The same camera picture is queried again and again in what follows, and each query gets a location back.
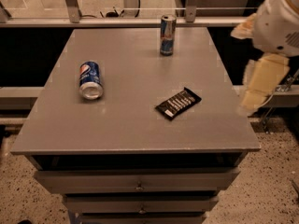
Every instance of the black packet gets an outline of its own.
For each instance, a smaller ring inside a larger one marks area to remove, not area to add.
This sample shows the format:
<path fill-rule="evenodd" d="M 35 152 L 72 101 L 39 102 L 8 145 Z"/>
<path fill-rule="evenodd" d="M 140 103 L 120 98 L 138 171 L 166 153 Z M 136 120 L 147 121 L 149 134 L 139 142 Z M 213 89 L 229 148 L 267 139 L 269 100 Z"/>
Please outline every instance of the black packet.
<path fill-rule="evenodd" d="M 183 91 L 160 103 L 155 108 L 169 120 L 172 120 L 201 100 L 202 98 L 185 87 Z"/>

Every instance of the terrazzo floor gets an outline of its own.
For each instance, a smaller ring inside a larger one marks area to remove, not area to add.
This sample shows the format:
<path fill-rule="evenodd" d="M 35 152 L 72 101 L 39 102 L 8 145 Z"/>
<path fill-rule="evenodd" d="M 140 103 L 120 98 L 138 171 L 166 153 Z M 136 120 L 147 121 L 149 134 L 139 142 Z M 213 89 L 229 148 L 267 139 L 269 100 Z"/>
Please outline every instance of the terrazzo floor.
<path fill-rule="evenodd" d="M 68 224 L 66 208 L 59 195 L 51 195 L 34 179 L 35 168 L 23 156 L 9 150 L 20 124 L 10 123 L 13 134 L 5 138 L 0 158 L 0 224 L 17 224 L 30 219 L 34 224 Z M 266 134 L 258 118 L 249 118 L 261 143 L 259 152 L 250 153 L 240 164 L 241 174 L 208 213 L 204 224 L 298 224 L 298 195 L 291 180 L 299 176 L 298 138 L 282 117 L 270 119 L 272 134 Z"/>

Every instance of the drawer knob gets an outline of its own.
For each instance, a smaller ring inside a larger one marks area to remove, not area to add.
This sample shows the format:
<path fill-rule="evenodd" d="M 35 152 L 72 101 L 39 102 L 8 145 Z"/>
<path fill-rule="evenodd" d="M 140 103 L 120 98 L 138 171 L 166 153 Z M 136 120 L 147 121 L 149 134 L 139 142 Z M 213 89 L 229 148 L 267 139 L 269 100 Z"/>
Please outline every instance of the drawer knob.
<path fill-rule="evenodd" d="M 144 188 L 141 186 L 141 183 L 138 183 L 138 186 L 135 188 L 135 191 L 144 191 Z"/>
<path fill-rule="evenodd" d="M 147 211 L 143 209 L 143 207 L 141 207 L 140 211 L 139 211 L 139 214 L 146 214 Z"/>

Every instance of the can lying on its side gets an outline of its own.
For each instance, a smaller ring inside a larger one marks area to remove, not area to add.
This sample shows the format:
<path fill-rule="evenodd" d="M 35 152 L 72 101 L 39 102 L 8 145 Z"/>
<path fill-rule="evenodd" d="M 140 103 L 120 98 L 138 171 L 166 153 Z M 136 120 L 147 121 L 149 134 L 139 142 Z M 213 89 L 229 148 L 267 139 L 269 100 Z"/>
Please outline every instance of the can lying on its side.
<path fill-rule="evenodd" d="M 160 53 L 164 56 L 170 56 L 174 52 L 176 24 L 175 15 L 169 14 L 161 17 Z"/>
<path fill-rule="evenodd" d="M 101 73 L 95 62 L 86 62 L 80 67 L 80 94 L 88 99 L 95 100 L 103 95 Z"/>

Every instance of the metal drawer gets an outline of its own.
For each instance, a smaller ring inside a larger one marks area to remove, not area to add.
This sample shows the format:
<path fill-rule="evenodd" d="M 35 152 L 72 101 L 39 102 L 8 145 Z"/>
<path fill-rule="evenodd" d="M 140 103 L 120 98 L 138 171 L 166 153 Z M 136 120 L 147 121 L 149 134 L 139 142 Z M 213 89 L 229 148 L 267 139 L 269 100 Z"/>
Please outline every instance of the metal drawer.
<path fill-rule="evenodd" d="M 202 213 L 80 216 L 83 223 L 101 224 L 201 224 L 205 219 L 206 215 Z"/>
<path fill-rule="evenodd" d="M 163 171 L 38 171 L 35 179 L 50 193 L 195 191 L 227 189 L 237 168 Z"/>
<path fill-rule="evenodd" d="M 172 213 L 210 211 L 218 197 L 201 196 L 191 193 L 132 196 L 98 195 L 96 197 L 64 197 L 64 205 L 73 213 Z"/>

